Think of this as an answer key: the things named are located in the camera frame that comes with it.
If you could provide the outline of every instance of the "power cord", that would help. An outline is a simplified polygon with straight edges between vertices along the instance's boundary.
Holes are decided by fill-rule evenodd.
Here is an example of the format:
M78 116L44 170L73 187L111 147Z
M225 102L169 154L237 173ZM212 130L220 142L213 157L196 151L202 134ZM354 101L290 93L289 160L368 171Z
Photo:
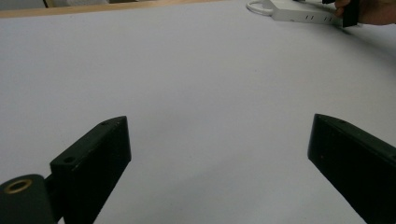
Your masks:
M247 3L247 9L249 9L250 11L257 13L257 14L261 14L263 16L272 16L274 10L271 8L259 8L259 7L254 7L253 5L255 4L259 4L262 3L262 0L254 0L251 2Z

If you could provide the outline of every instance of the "white table surface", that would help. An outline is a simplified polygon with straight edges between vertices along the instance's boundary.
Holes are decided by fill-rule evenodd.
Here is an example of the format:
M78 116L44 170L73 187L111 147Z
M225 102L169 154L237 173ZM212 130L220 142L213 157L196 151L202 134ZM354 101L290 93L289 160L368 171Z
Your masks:
M306 151L315 113L396 146L395 27L245 3L0 20L0 182L126 115L133 160L97 224L364 223Z

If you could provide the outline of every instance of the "white power strip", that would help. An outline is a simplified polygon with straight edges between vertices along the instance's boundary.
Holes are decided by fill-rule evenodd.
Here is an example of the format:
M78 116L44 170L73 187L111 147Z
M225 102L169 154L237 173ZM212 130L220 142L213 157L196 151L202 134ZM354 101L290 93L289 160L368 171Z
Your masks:
M276 21L297 21L316 24L342 24L342 20L333 15L333 4L324 5L313 1L260 0L247 3L247 8Z

